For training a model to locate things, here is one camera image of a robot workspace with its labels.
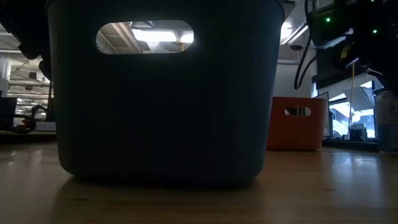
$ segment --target orange crate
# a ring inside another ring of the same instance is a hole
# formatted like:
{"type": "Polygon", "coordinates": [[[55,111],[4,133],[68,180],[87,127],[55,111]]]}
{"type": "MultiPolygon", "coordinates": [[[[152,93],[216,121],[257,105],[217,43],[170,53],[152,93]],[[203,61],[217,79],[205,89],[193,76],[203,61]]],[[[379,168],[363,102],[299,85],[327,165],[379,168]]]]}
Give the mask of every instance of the orange crate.
{"type": "Polygon", "coordinates": [[[326,99],[274,97],[267,150],[316,151],[322,146],[326,99]],[[309,108],[308,116],[292,116],[287,108],[309,108]]]}

